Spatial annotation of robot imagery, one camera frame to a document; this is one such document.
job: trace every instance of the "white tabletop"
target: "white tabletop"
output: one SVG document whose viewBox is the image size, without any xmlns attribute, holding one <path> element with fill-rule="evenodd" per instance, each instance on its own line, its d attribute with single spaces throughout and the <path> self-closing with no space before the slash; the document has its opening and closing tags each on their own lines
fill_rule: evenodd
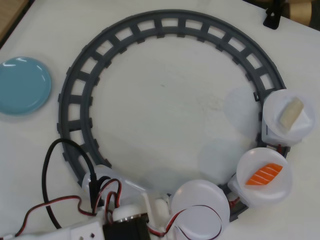
<svg viewBox="0 0 320 240">
<path fill-rule="evenodd" d="M 27 210 L 43 202 L 42 166 L 49 145 L 59 137 L 57 100 L 68 68 L 106 27 L 158 9 L 202 12 L 234 25 L 265 50 L 288 89 L 320 102 L 320 32 L 285 18 L 278 30 L 268 29 L 262 25 L 265 11 L 241 0 L 37 0 L 0 50 L 0 62 L 17 56 L 42 61 L 52 76 L 52 93 L 33 114 L 0 114 L 0 236 L 15 233 Z M 115 169 L 167 192 L 189 179 L 221 183 L 232 174 L 254 145 L 259 108 L 240 68 L 210 47 L 188 37 L 150 39 L 129 47 L 102 73 L 90 109 L 92 132 Z M 320 106 L 315 107 L 319 115 Z M 294 175 L 290 197 L 247 210 L 220 239 L 319 238 L 318 126 L 287 156 Z M 72 137 L 83 141 L 78 133 Z M 52 154 L 47 185 L 50 199 L 85 198 L 61 146 Z M 73 200 L 58 203 L 53 211 L 62 226 L 86 219 Z M 53 230 L 41 209 L 30 216 L 25 232 Z"/>
</svg>

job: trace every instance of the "orange salmon slice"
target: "orange salmon slice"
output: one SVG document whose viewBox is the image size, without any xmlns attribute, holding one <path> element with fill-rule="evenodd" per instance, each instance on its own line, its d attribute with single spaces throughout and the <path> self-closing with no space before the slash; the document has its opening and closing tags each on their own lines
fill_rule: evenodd
<svg viewBox="0 0 320 240">
<path fill-rule="evenodd" d="M 253 174 L 246 182 L 246 185 L 267 185 L 270 183 L 282 170 L 282 166 L 275 163 L 268 163 Z"/>
</svg>

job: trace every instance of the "white food item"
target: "white food item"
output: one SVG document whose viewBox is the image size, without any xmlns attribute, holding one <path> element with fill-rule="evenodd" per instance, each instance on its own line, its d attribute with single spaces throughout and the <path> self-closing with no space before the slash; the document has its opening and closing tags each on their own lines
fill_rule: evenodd
<svg viewBox="0 0 320 240">
<path fill-rule="evenodd" d="M 300 113 L 304 109 L 304 103 L 298 98 L 295 97 L 285 108 L 283 114 L 280 118 L 280 124 L 289 131 Z"/>
</svg>

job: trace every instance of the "circular track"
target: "circular track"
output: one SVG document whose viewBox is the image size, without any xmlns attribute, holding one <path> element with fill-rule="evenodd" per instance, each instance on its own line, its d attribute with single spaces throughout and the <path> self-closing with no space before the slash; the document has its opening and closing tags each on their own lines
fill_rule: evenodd
<svg viewBox="0 0 320 240">
<path fill-rule="evenodd" d="M 163 26 L 163 19 L 177 19 L 178 25 Z M 201 29 L 186 27 L 187 20 L 200 22 L 202 24 Z M 153 21 L 154 28 L 141 31 L 138 24 L 146 21 Z M 132 35 L 120 41 L 116 37 L 116 33 L 126 28 L 131 29 Z M 210 28 L 216 28 L 223 31 L 224 36 L 219 38 L 210 34 Z M 93 88 L 99 83 L 99 75 L 104 68 L 108 68 L 113 57 L 119 53 L 124 53 L 129 45 L 136 42 L 140 44 L 144 42 L 146 38 L 151 36 L 163 38 L 166 34 L 176 34 L 179 38 L 183 38 L 186 35 L 193 36 L 200 42 L 208 41 L 214 44 L 217 50 L 221 52 L 226 51 L 230 54 L 234 63 L 237 65 L 240 64 L 244 68 L 246 71 L 245 76 L 248 81 L 253 82 L 256 89 L 256 92 L 254 92 L 253 95 L 256 101 L 260 101 L 261 107 L 263 106 L 266 96 L 268 96 L 272 91 L 286 88 L 276 66 L 261 47 L 246 34 L 218 18 L 187 10 L 157 10 L 128 17 L 103 30 L 96 38 L 83 48 L 73 65 L 67 71 L 66 79 L 58 98 L 59 122 L 57 124 L 57 129 L 60 136 L 62 138 L 70 139 L 70 132 L 81 131 L 84 139 L 84 144 L 81 147 L 92 156 L 96 165 L 106 165 L 111 167 L 109 161 L 100 154 L 99 145 L 91 132 L 93 125 L 92 119 L 89 116 L 89 108 L 92 105 L 93 98 L 91 97 L 91 94 Z M 238 51 L 235 47 L 229 44 L 231 38 L 235 38 L 241 42 L 245 48 L 242 51 Z M 113 47 L 104 55 L 101 55 L 97 52 L 97 48 L 105 41 L 109 41 Z M 255 69 L 247 59 L 249 55 L 254 55 L 260 61 L 261 67 Z M 96 65 L 91 72 L 81 71 L 83 65 L 89 58 L 93 58 L 97 61 Z M 269 78 L 273 83 L 272 89 L 266 90 L 261 80 L 261 76 L 265 74 L 269 75 Z M 72 89 L 76 80 L 85 82 L 82 95 L 72 94 Z M 80 119 L 68 119 L 70 104 L 80 105 Z M 260 137 L 258 137 L 257 142 L 259 147 L 265 147 L 265 144 L 261 141 Z M 70 146 L 64 144 L 63 149 L 63 157 L 69 162 L 72 170 L 78 178 L 78 183 L 81 185 L 86 171 L 79 162 L 80 156 Z"/>
</svg>

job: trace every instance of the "blue plate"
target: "blue plate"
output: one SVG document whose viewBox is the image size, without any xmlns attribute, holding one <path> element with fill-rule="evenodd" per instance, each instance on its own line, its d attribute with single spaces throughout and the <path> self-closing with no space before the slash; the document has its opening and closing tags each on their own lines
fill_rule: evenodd
<svg viewBox="0 0 320 240">
<path fill-rule="evenodd" d="M 0 112 L 32 113 L 46 102 L 50 91 L 50 74 L 38 60 L 16 57 L 0 64 Z"/>
</svg>

